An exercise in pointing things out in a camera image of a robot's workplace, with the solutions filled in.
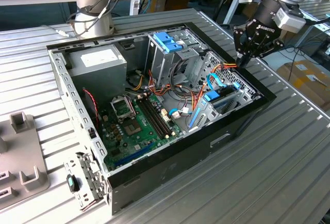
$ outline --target ram slot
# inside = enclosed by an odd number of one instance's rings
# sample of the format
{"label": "ram slot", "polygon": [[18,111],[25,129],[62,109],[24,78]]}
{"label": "ram slot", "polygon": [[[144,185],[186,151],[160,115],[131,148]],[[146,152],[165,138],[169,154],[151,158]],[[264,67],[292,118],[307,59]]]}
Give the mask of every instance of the ram slot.
{"label": "ram slot", "polygon": [[138,105],[149,123],[151,124],[151,126],[155,129],[159,138],[164,139],[166,135],[171,134],[170,129],[167,127],[161,117],[157,114],[154,107],[148,100],[139,100]]}

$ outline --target capacitor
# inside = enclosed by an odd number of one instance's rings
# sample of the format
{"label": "capacitor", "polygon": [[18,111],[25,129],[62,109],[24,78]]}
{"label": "capacitor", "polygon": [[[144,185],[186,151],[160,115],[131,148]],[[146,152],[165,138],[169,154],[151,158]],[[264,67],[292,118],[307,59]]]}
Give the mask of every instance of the capacitor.
{"label": "capacitor", "polygon": [[117,141],[121,141],[121,140],[122,140],[122,136],[121,136],[121,135],[117,135],[117,136],[116,136],[116,140],[117,140]]}

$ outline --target white connector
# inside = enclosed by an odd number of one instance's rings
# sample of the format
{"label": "white connector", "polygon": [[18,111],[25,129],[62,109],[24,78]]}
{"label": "white connector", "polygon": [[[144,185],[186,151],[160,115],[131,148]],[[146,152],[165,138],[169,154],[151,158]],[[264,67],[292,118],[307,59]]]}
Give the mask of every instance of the white connector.
{"label": "white connector", "polygon": [[180,113],[179,113],[178,111],[173,112],[173,114],[172,114],[172,118],[174,118],[174,119],[178,119],[178,118],[180,118],[180,117],[181,117],[181,115],[180,115]]}
{"label": "white connector", "polygon": [[55,32],[60,34],[61,36],[70,37],[70,35],[68,33],[66,33],[65,31],[56,29]]}
{"label": "white connector", "polygon": [[182,112],[187,114],[187,113],[189,112],[189,108],[187,108],[187,107],[183,107],[183,108],[182,108]]}

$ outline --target red cable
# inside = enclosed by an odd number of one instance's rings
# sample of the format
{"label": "red cable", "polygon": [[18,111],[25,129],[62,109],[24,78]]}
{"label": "red cable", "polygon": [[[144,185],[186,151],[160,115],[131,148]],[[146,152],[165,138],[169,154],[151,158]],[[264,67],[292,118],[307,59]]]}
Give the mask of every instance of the red cable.
{"label": "red cable", "polygon": [[94,108],[95,108],[95,116],[96,116],[96,126],[98,127],[98,116],[97,116],[98,111],[97,111],[97,107],[96,107],[95,99],[94,99],[93,95],[92,95],[88,90],[83,89],[83,91],[84,91],[85,93],[87,93],[87,94],[90,96],[90,98],[92,99],[92,101],[93,101]]}

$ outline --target cardboard box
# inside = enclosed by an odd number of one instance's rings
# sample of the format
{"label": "cardboard box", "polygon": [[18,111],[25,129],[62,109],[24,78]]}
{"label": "cardboard box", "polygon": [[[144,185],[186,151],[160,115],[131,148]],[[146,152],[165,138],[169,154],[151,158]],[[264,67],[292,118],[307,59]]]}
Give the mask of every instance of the cardboard box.
{"label": "cardboard box", "polygon": [[[285,80],[288,80],[292,63],[281,66],[277,72]],[[324,82],[327,86],[316,81],[314,77]],[[318,69],[308,60],[294,63],[290,83],[303,95],[317,104],[324,111],[330,109],[330,77]]]}

